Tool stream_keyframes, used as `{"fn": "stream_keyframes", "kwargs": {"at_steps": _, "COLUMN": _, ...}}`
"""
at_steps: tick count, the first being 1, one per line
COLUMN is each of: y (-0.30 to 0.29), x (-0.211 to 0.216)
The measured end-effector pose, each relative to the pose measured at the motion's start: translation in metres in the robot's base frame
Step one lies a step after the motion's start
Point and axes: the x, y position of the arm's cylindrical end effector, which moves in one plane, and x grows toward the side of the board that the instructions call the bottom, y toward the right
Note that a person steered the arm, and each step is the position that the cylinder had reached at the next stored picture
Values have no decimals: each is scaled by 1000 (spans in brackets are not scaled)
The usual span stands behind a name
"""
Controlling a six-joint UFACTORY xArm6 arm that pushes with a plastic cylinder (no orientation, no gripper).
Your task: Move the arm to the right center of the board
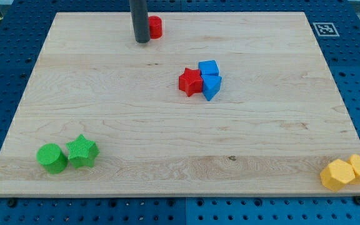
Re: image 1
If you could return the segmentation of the grey cylindrical robot arm stick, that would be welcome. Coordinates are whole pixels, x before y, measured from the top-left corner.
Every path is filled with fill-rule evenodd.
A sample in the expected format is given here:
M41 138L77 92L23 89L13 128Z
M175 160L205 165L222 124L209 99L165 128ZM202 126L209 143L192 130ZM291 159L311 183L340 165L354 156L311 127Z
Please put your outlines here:
M147 43L150 40L148 5L146 0L129 0L135 40Z

